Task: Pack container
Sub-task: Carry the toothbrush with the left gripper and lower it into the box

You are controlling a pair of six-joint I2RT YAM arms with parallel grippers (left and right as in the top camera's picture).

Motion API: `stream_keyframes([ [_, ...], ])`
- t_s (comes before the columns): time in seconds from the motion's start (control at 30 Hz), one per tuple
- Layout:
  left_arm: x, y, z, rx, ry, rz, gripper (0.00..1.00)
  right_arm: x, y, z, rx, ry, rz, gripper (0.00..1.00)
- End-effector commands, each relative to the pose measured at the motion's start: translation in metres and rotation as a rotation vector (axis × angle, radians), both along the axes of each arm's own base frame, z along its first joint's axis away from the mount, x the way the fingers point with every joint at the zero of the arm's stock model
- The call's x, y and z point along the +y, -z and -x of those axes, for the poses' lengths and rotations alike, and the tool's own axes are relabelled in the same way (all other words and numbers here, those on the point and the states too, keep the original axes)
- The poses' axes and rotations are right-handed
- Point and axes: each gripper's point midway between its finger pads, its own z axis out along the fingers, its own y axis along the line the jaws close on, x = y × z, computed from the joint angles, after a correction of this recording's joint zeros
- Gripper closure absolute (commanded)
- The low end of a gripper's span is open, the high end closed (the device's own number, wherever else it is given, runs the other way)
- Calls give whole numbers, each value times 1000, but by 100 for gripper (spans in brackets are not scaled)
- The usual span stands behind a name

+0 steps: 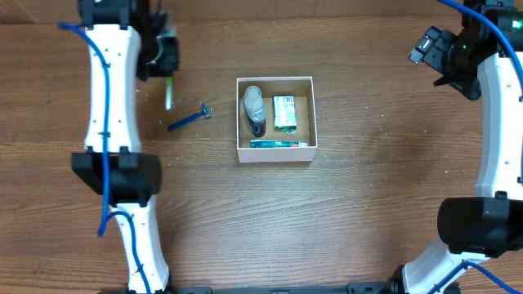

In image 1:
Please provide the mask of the green white toothbrush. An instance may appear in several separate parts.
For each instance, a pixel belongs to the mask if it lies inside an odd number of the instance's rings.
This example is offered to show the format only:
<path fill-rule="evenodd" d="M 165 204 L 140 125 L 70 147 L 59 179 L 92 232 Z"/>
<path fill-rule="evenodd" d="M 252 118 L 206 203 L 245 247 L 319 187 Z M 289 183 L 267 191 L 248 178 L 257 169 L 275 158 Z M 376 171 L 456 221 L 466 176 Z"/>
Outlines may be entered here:
<path fill-rule="evenodd" d="M 165 88 L 165 109 L 167 111 L 172 110 L 173 108 L 173 85 L 172 78 L 166 78 L 166 88 Z"/>

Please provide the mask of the blue disposable razor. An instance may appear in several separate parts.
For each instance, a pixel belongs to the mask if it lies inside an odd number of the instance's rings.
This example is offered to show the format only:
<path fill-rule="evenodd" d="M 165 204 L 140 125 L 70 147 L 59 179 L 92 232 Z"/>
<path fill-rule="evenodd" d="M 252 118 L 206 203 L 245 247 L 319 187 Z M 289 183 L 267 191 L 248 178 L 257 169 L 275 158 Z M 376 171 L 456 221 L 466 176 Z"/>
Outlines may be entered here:
<path fill-rule="evenodd" d="M 172 123 L 168 126 L 169 131 L 173 131 L 179 127 L 182 127 L 188 123 L 191 123 L 198 118 L 205 117 L 205 118 L 211 118 L 211 110 L 207 107 L 207 105 L 204 102 L 200 103 L 201 111 L 195 114 L 192 114 L 186 118 L 183 118 L 182 120 Z"/>

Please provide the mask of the dark soap pump bottle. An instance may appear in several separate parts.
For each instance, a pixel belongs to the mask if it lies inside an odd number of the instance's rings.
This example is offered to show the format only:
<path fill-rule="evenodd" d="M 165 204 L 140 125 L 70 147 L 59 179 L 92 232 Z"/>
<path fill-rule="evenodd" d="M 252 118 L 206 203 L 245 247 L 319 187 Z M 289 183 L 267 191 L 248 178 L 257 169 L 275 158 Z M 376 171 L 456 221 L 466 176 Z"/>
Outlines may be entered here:
<path fill-rule="evenodd" d="M 257 86 L 249 86 L 243 96 L 244 113 L 249 131 L 255 137 L 262 137 L 266 133 L 266 108 L 262 98 L 262 91 Z"/>

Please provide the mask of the teal toothpaste tube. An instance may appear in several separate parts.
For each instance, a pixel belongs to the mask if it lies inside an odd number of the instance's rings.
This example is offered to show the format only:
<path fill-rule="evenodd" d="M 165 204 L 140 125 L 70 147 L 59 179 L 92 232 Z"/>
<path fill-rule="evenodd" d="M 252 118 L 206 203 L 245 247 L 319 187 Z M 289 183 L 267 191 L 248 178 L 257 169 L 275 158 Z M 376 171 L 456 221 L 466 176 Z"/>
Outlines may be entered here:
<path fill-rule="evenodd" d="M 286 140 L 250 140 L 250 147 L 255 148 L 301 148 L 307 147 L 308 144 L 300 141 Z"/>

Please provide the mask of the green soap bar package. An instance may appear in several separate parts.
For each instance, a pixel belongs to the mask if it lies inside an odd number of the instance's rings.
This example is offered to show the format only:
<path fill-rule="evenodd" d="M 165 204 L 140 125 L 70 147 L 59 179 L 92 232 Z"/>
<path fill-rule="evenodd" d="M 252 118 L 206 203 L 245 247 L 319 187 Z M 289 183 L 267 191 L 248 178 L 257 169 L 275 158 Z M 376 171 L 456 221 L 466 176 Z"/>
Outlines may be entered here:
<path fill-rule="evenodd" d="M 274 125 L 276 131 L 293 136 L 297 130 L 297 113 L 293 96 L 274 96 Z"/>

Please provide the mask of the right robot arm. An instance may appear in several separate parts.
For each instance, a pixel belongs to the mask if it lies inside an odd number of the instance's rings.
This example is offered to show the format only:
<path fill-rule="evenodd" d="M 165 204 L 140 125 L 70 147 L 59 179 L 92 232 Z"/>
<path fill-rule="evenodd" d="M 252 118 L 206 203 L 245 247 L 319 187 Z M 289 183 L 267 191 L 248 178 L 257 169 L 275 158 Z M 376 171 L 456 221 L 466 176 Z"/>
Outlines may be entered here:
<path fill-rule="evenodd" d="M 470 197 L 447 198 L 436 239 L 384 283 L 351 283 L 351 293 L 457 293 L 458 278 L 522 247 L 522 14 L 512 1 L 451 2 L 462 30 L 432 26 L 409 58 L 483 103 L 480 170 Z"/>

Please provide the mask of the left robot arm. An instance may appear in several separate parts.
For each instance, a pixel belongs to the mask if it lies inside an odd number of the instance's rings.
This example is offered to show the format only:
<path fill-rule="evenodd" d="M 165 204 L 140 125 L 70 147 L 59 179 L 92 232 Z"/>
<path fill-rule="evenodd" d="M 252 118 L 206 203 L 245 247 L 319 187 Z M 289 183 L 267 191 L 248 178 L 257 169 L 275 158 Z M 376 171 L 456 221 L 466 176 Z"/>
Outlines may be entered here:
<path fill-rule="evenodd" d="M 178 41 L 166 11 L 140 0 L 82 0 L 79 24 L 61 22 L 89 47 L 91 103 L 84 150 L 71 155 L 74 173 L 101 200 L 98 235 L 116 221 L 128 266 L 126 293 L 172 293 L 157 223 L 162 183 L 158 156 L 142 150 L 136 82 L 171 78 Z"/>

